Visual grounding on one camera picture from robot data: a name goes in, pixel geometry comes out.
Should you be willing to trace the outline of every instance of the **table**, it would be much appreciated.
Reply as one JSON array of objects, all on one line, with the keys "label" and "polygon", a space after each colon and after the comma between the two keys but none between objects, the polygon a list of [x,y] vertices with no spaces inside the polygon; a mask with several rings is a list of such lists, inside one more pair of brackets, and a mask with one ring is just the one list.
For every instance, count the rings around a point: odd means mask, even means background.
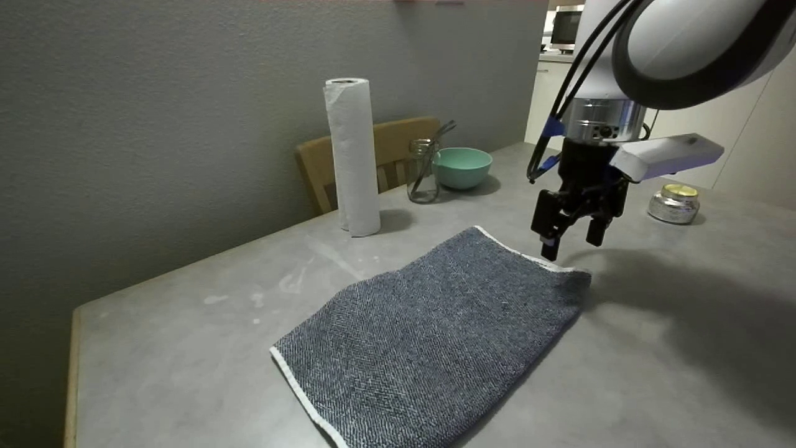
[{"label": "table", "polygon": [[[379,237],[327,214],[80,306],[67,442],[327,446],[268,346],[474,223],[538,254],[528,156],[496,151],[477,194],[434,206],[384,194]],[[645,214],[658,183],[631,186],[604,248],[585,222],[568,230],[559,263],[592,272],[589,306],[467,446],[796,446],[796,214],[707,191],[695,227],[669,227]]]}]

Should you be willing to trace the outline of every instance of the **green bowl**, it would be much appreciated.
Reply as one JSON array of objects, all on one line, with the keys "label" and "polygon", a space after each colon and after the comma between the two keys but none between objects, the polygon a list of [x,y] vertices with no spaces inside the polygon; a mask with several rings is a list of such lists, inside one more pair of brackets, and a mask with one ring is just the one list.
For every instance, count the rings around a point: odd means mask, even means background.
[{"label": "green bowl", "polygon": [[437,181],[449,189],[476,189],[490,166],[492,155],[476,146],[444,146],[436,156]]}]

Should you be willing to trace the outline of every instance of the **cloth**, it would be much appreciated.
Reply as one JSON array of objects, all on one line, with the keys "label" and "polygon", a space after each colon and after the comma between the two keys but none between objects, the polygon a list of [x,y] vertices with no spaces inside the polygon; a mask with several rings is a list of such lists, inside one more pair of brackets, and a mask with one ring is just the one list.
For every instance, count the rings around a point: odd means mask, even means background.
[{"label": "cloth", "polygon": [[272,355],[338,448],[452,446],[574,324],[588,284],[467,228],[338,290]]}]

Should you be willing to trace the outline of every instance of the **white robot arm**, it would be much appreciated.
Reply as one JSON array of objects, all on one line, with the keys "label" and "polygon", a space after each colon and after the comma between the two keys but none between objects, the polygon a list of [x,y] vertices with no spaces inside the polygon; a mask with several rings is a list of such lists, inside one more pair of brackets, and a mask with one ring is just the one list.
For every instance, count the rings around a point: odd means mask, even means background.
[{"label": "white robot arm", "polygon": [[[533,228],[543,255],[592,216],[588,242],[599,245],[622,216],[629,181],[717,162],[722,146],[684,133],[641,138],[645,111],[709,102],[773,70],[796,41],[794,0],[588,0],[578,33],[580,55],[528,166],[534,181],[548,138],[566,133],[559,191],[539,191]],[[574,80],[578,61],[589,60]]]}]

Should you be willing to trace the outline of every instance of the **paper towel roll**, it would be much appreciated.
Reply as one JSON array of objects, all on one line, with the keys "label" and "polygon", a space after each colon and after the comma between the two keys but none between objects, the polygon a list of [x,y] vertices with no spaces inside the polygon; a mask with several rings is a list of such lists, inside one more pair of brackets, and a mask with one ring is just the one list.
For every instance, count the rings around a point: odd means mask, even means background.
[{"label": "paper towel roll", "polygon": [[334,179],[343,228],[369,237],[380,228],[370,82],[360,77],[327,80],[327,116],[334,155]]}]

